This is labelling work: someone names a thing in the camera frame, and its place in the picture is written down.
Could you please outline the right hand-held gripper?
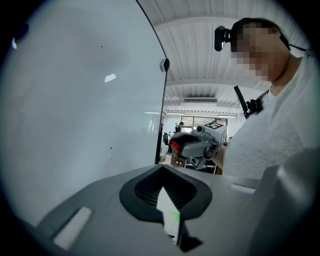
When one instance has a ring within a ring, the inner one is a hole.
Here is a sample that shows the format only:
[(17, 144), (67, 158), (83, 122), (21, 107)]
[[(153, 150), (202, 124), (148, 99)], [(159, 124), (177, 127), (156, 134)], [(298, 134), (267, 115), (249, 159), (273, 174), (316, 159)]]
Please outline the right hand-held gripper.
[(190, 132), (175, 133), (169, 144), (181, 146), (180, 154), (189, 157), (190, 163), (197, 170), (203, 169), (209, 159), (203, 156), (208, 147), (218, 145), (219, 150), (226, 138), (226, 126), (211, 121), (207, 124), (198, 125)]

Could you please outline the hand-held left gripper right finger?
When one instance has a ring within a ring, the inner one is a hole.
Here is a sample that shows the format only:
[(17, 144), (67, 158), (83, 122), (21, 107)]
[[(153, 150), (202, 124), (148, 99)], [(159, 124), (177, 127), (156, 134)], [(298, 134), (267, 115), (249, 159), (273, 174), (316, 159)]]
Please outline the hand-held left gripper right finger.
[(222, 256), (231, 248), (240, 212), (259, 180), (162, 166), (164, 223), (175, 235), (178, 256)]

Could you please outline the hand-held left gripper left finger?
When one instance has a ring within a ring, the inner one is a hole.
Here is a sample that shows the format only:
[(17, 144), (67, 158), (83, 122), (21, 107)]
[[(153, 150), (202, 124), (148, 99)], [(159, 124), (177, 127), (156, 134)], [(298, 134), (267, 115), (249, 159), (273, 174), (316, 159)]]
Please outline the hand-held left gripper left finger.
[(84, 207), (92, 214), (72, 246), (68, 250), (59, 247), (57, 256), (178, 256), (180, 249), (162, 224), (136, 219), (120, 202), (123, 184), (149, 169), (151, 166), (134, 169), (87, 185), (49, 212), (37, 231), (52, 242)]

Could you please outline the person's right hand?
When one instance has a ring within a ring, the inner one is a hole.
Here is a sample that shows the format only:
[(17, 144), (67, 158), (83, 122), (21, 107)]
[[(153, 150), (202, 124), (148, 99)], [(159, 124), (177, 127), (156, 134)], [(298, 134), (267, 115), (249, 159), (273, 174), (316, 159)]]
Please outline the person's right hand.
[(216, 157), (218, 152), (219, 152), (219, 146), (213, 144), (212, 146), (208, 147), (205, 150), (203, 157), (207, 160), (212, 160)]

